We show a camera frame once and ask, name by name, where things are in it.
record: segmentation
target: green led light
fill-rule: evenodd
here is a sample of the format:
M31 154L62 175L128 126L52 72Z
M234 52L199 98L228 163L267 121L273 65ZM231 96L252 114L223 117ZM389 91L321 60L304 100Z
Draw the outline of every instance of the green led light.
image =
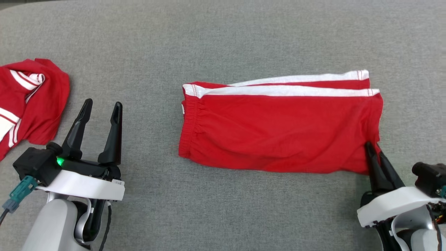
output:
M57 164L59 164L59 166L62 166L64 161L64 159L57 157Z

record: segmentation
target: red garment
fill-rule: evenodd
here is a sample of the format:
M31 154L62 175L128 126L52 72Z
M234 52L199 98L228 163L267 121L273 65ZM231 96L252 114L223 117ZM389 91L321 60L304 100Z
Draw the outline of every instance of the red garment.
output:
M18 118L5 134L0 134L0 160L22 139L39 145L54 139L70 92L65 72L48 59L27 59L0 67L0 88L5 93L14 92L14 88L26 93L5 95L9 106L0 101L0 108Z
M379 150L383 101L357 72L185 84L179 155L212 167L367 174L364 144Z

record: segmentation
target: teal cable connector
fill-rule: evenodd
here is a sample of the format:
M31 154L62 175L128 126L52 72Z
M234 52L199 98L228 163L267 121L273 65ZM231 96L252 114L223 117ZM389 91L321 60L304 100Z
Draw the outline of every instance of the teal cable connector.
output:
M22 179L16 188L9 194L10 199L8 199L2 207L10 213L14 213L19 207L20 202L34 191L36 187L37 181L31 176L25 176L25 178Z
M440 190L439 196L446 199L446 186L443 186Z

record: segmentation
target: folded red shorts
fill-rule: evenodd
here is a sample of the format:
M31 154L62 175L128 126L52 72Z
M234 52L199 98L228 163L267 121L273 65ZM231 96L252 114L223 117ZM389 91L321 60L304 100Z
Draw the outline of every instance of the folded red shorts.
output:
M367 71L184 84L179 155L211 167L367 174L364 144L379 151L383 107L369 85Z

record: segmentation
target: gray fabric surface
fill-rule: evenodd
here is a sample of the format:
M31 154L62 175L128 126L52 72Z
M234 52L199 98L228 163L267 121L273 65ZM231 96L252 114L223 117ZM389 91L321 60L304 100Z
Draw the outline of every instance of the gray fabric surface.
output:
M444 162L442 1L57 1L0 11L0 65L48 58L70 75L55 142L83 101L82 145L95 159L115 101L124 105L122 202L105 250L375 251L356 210L368 178L234 171L178 157L181 85L368 69L384 98L381 146L413 184L417 161ZM0 201L18 182L0 163ZM38 211L30 195L0 228L0 250L19 250Z

